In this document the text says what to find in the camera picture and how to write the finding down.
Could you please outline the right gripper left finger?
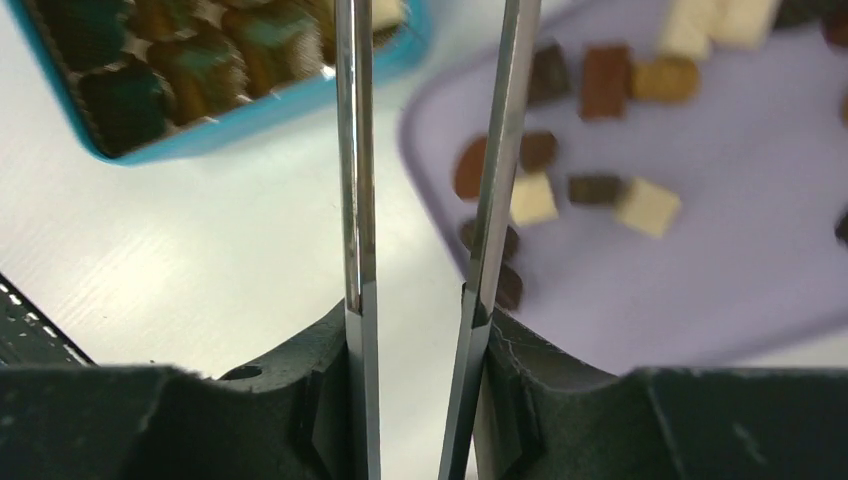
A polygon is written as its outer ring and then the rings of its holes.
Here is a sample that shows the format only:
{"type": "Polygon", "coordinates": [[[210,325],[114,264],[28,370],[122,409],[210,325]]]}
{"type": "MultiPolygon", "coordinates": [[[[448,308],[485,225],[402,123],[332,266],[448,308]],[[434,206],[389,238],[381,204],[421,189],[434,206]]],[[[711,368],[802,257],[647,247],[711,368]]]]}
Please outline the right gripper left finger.
{"type": "Polygon", "coordinates": [[[344,309],[218,380],[173,367],[5,367],[5,479],[344,479],[344,309]]]}

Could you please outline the metal tongs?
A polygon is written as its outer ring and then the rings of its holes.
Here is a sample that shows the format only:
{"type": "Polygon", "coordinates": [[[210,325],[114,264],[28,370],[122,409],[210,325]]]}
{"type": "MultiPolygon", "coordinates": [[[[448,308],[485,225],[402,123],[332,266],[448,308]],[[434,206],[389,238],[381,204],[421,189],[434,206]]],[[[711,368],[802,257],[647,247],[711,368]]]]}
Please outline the metal tongs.
{"type": "MultiPolygon", "coordinates": [[[[461,479],[469,460],[490,336],[510,200],[524,134],[539,2],[505,5],[459,338],[438,475],[461,479]]],[[[372,5],[339,1],[336,28],[337,123],[355,475],[381,475],[378,302],[374,197],[372,5]]]]}

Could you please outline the teal chocolate tin box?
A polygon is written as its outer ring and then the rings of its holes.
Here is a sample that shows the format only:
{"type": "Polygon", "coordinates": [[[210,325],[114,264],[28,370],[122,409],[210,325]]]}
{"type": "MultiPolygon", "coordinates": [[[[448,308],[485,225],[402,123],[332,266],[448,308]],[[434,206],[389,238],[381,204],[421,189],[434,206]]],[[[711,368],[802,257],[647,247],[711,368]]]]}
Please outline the teal chocolate tin box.
{"type": "Polygon", "coordinates": [[[12,1],[81,145],[196,155],[336,96],[334,1],[12,1]]]}

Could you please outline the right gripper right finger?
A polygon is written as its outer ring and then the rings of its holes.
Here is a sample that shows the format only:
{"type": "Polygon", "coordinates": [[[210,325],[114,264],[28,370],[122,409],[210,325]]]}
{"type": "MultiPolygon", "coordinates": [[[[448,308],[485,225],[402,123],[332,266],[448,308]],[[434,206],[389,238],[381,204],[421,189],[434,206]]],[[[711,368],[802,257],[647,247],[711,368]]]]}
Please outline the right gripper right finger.
{"type": "Polygon", "coordinates": [[[843,479],[847,373],[641,367],[622,375],[495,306],[474,427],[482,479],[843,479]]]}

